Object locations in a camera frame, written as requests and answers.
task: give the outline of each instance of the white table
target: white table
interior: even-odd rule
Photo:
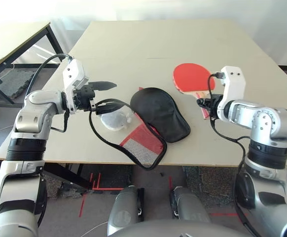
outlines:
[[[116,98],[125,102],[139,87],[158,87],[177,103],[191,133],[168,144],[160,164],[236,166],[242,157],[239,146],[217,136],[192,96],[179,93],[172,73],[181,63],[197,63],[211,72],[225,65],[242,69],[247,86],[245,99],[266,106],[287,108],[287,75],[235,23],[228,20],[160,20],[92,22],[70,55],[82,61],[91,81],[107,80],[118,87],[96,92],[96,101]],[[44,89],[63,89],[62,63]],[[222,93],[217,85],[215,93]],[[117,139],[129,132],[112,132],[94,118],[99,132]],[[63,127],[63,115],[55,116],[53,126]],[[250,131],[218,122],[217,129],[231,137]],[[9,138],[0,147],[5,158]],[[69,118],[65,134],[51,131],[46,162],[132,164],[123,153],[100,141],[88,122],[88,113]]]

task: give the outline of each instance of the gray carpet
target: gray carpet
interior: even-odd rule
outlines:
[[[49,199],[56,199],[59,195],[59,189],[61,187],[62,181],[55,179],[47,174],[44,174],[47,184],[47,196]]]
[[[35,71],[36,69],[33,69],[33,71],[13,69],[1,78],[2,83],[0,84],[0,90],[11,99],[15,99],[28,87]]]
[[[187,186],[206,208],[232,206],[234,167],[184,166]]]

